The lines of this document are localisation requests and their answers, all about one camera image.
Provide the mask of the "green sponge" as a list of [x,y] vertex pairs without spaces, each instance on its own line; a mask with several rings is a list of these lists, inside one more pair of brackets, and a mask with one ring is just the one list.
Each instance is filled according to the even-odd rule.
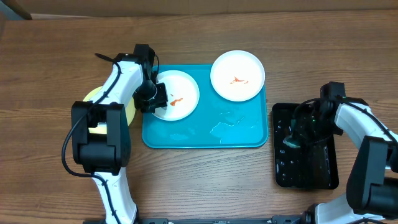
[[295,134],[295,124],[296,120],[292,119],[289,126],[289,135],[285,137],[283,143],[288,147],[297,149],[300,148],[300,141],[298,140],[297,135]]

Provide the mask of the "yellow-green plate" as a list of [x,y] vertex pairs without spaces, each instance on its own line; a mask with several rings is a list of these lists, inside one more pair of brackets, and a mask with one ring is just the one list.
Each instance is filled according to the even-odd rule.
[[[83,99],[83,101],[88,101],[92,96],[96,95],[102,86],[99,86],[95,88],[94,90],[91,90]],[[126,119],[127,119],[127,125],[130,125],[134,119],[136,109],[134,106],[134,99],[131,98],[128,105],[125,107],[126,110]],[[95,128],[88,128],[89,132],[91,134],[106,134],[107,133],[107,128],[105,124],[99,124]]]

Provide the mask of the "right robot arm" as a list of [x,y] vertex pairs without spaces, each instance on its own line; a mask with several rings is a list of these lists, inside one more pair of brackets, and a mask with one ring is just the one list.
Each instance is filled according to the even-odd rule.
[[358,148],[346,192],[316,205],[307,223],[383,223],[397,219],[397,134],[377,119],[367,102],[346,96],[344,83],[329,82],[320,97],[299,104],[292,132],[284,143],[292,148],[315,146],[333,135],[347,134]]

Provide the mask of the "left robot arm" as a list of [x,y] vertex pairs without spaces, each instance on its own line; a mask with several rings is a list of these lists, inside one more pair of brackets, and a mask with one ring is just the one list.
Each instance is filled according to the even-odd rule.
[[99,92],[72,105],[62,164],[69,174],[94,180],[106,212],[103,223],[139,223],[126,174],[131,155],[126,109],[130,101],[143,113],[167,105],[165,84],[157,82],[159,58],[147,44],[136,44],[131,54],[97,56],[113,70]]

